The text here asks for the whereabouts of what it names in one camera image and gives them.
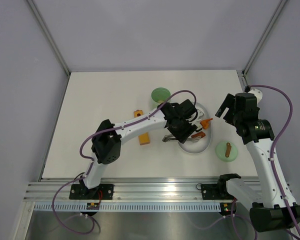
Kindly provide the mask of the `metal tongs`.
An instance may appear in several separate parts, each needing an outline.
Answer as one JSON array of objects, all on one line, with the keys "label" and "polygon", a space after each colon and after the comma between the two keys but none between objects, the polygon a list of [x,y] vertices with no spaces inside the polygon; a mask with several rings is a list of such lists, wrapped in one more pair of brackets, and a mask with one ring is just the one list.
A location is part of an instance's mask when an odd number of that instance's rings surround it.
[{"label": "metal tongs", "polygon": [[162,113],[166,120],[165,128],[182,144],[184,144],[197,129],[197,127],[189,121],[189,118],[193,114],[196,114],[197,110],[186,112],[182,109],[172,108],[162,110]]}]

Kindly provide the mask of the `orange toy carrot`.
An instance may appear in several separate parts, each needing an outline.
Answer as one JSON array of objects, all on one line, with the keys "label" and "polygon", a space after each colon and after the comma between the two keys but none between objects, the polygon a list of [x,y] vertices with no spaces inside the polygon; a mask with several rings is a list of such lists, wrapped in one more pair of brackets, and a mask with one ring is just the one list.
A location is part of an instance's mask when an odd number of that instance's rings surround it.
[{"label": "orange toy carrot", "polygon": [[213,120],[213,118],[204,119],[200,122],[202,128],[204,130],[207,130],[210,127],[210,123]]}]

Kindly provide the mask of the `green lunch cup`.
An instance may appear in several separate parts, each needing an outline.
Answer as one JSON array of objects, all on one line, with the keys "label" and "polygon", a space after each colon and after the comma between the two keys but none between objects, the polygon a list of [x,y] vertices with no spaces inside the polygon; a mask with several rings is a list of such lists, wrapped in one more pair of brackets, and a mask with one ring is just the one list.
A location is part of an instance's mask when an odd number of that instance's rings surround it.
[{"label": "green lunch cup", "polygon": [[157,108],[171,96],[171,92],[164,87],[155,88],[150,95],[151,107]]}]

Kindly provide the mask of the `white round rice cake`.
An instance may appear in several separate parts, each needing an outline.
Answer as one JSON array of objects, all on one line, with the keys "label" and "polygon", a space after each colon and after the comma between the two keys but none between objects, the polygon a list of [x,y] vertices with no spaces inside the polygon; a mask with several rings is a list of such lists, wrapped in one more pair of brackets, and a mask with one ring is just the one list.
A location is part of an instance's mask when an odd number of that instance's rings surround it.
[{"label": "white round rice cake", "polygon": [[204,119],[204,116],[205,116],[205,111],[200,107],[197,108],[197,118],[196,118],[196,120],[201,121],[201,120]]}]

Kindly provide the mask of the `brown sausage piece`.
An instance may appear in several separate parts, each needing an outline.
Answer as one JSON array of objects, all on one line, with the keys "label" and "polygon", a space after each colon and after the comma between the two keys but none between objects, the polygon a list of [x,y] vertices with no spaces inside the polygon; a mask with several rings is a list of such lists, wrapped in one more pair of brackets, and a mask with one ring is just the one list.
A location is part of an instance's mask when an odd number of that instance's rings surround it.
[{"label": "brown sausage piece", "polygon": [[204,138],[206,134],[203,131],[197,132],[191,136],[192,139],[201,139]]}]

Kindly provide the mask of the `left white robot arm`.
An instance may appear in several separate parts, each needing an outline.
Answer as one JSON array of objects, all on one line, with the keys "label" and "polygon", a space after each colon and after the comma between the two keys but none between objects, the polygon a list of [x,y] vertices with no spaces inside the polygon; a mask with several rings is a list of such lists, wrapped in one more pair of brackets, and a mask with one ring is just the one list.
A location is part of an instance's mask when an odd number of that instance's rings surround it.
[{"label": "left white robot arm", "polygon": [[184,144],[197,129],[192,116],[198,116],[196,102],[186,99],[182,103],[164,102],[147,114],[121,123],[102,121],[79,148],[80,156],[90,160],[79,180],[80,193],[87,199],[98,194],[105,169],[120,157],[121,147],[135,137],[167,129],[175,140]]}]

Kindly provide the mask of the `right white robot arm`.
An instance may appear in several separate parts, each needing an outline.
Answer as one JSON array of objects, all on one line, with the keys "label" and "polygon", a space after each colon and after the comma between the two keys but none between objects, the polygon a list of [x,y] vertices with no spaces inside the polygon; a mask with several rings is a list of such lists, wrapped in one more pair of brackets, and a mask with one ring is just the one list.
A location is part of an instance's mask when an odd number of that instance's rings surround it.
[{"label": "right white robot arm", "polygon": [[236,129],[250,153],[261,194],[244,183],[236,173],[221,175],[217,193],[222,198],[233,196],[248,211],[254,229],[259,232],[297,228],[300,205],[292,195],[275,153],[275,135],[268,120],[259,119],[259,97],[252,92],[227,94],[216,112]]}]

